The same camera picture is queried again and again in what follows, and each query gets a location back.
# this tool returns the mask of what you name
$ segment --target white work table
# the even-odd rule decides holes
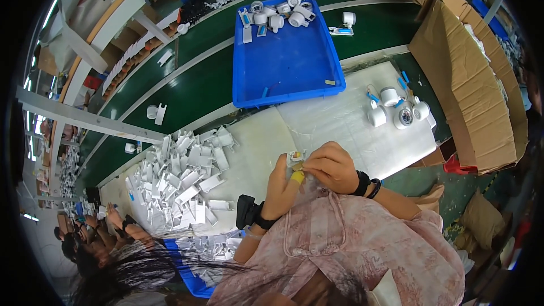
[[[374,65],[346,75],[347,89],[336,96],[285,103],[229,126],[228,131],[240,146],[235,146],[235,153],[225,148],[229,169],[221,178],[226,182],[201,194],[207,200],[234,202],[246,194],[255,197],[255,203],[259,204],[266,197],[268,176],[280,154],[304,149],[309,154],[327,141],[337,141],[350,153],[355,168],[380,180],[424,158],[436,149],[426,119],[414,120],[411,126],[399,130],[392,122],[398,108],[386,107],[387,122],[379,127],[371,126],[367,118],[371,109],[367,85],[372,84],[376,90],[392,86],[403,96],[398,76],[390,62]],[[146,207],[132,202],[132,209],[134,218],[146,225]],[[214,214],[219,222],[214,227],[195,226],[197,235],[221,234],[235,227],[235,212]],[[165,232],[160,218],[156,214],[150,230]]]

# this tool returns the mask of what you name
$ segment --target pile of white plastic parts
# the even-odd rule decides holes
[[[203,194],[225,182],[220,174],[228,169],[223,151],[238,142],[223,126],[201,135],[178,131],[164,138],[162,146],[146,153],[134,175],[125,183],[132,199],[147,206],[147,221],[153,211],[163,215],[167,230],[187,229],[191,224],[217,223],[213,210],[231,210],[232,201],[208,201]]]
[[[184,258],[191,257],[196,262],[226,261],[234,257],[235,251],[242,240],[241,230],[233,230],[229,233],[215,236],[189,237],[176,240],[177,247]],[[206,287],[217,285],[221,281],[221,269],[205,269],[200,265],[191,265],[185,259],[193,276],[198,276]]]
[[[73,135],[73,143],[78,143],[78,135]],[[77,146],[67,146],[66,147],[66,157],[60,165],[60,196],[61,197],[76,197],[76,173],[79,169],[79,147]],[[83,208],[83,214],[92,215],[95,207],[92,203],[88,203],[85,194],[79,197],[81,201],[81,206]],[[75,218],[77,216],[76,212],[76,202],[72,201],[63,201],[63,207],[65,213],[71,217]]]

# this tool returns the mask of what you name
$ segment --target pink floral shirt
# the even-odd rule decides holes
[[[400,220],[367,198],[317,186],[311,191],[299,194],[296,205],[264,235],[246,263],[254,269],[225,276],[208,305],[223,305],[265,282],[268,291],[291,298],[317,269],[340,289],[347,274],[356,274],[368,290],[391,269],[403,305],[461,302],[465,271],[442,237],[440,215],[424,210],[411,221]],[[290,278],[269,283],[282,275]],[[249,296],[244,304],[258,297]]]

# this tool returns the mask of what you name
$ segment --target blue plastic tray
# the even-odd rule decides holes
[[[189,267],[183,264],[179,248],[176,244],[176,239],[164,239],[164,244],[166,245],[166,248],[170,251],[173,262],[176,265],[180,273],[181,279],[185,283],[185,286],[187,286],[189,292],[191,292],[191,294],[195,297],[209,299],[212,296],[215,287],[206,287],[206,283],[204,282],[204,280],[199,277],[193,276],[193,273],[191,273]]]
[[[243,24],[236,12],[232,68],[232,103],[236,107],[260,107],[345,90],[342,67],[323,15],[315,0],[307,1],[316,14],[308,27],[292,27],[286,19],[278,33],[268,31],[266,36],[257,37],[257,26],[251,25],[252,42],[248,44],[243,44]],[[325,80],[336,84],[325,84]]]

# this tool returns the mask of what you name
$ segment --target red stool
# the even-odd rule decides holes
[[[102,80],[93,76],[87,76],[87,78],[85,78],[85,81],[83,82],[83,85],[93,90],[97,90],[100,84],[102,84]]]
[[[444,171],[448,174],[466,175],[478,173],[478,167],[461,167],[461,164],[459,163],[459,160],[457,159],[457,156],[455,154],[453,154],[449,158],[449,160],[447,160],[446,163],[444,163],[442,166],[444,168]]]

